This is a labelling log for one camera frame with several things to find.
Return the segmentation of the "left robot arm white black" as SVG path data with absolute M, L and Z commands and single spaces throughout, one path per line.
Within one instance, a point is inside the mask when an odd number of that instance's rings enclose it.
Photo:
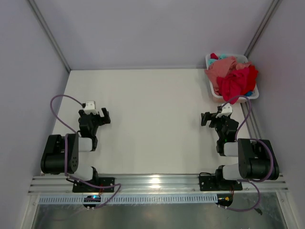
M 41 171 L 44 174 L 63 173 L 68 180 L 82 182 L 90 192 L 100 187 L 96 168 L 80 162 L 79 153 L 94 152 L 98 145 L 96 136 L 100 126 L 110 124 L 109 112 L 102 108 L 103 116 L 79 110 L 79 130 L 72 134 L 50 135 L 41 158 Z

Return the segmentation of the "crimson red t shirt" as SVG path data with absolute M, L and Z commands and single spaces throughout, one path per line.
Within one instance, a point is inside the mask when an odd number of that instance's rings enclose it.
M 233 70 L 225 77 L 217 77 L 219 94 L 230 104 L 235 104 L 238 95 L 252 96 L 256 85 L 258 71 L 254 65 L 243 69 Z

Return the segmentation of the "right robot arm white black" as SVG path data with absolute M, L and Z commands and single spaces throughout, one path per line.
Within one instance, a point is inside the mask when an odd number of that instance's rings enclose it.
M 262 182 L 279 178 L 279 165 L 271 143 L 263 139 L 235 139 L 239 123 L 229 114 L 220 112 L 202 113 L 201 126 L 210 122 L 219 139 L 216 141 L 216 152 L 220 156 L 236 157 L 233 165 L 221 165 L 214 174 L 201 172 L 199 182 L 204 190 L 242 190 L 241 180 Z

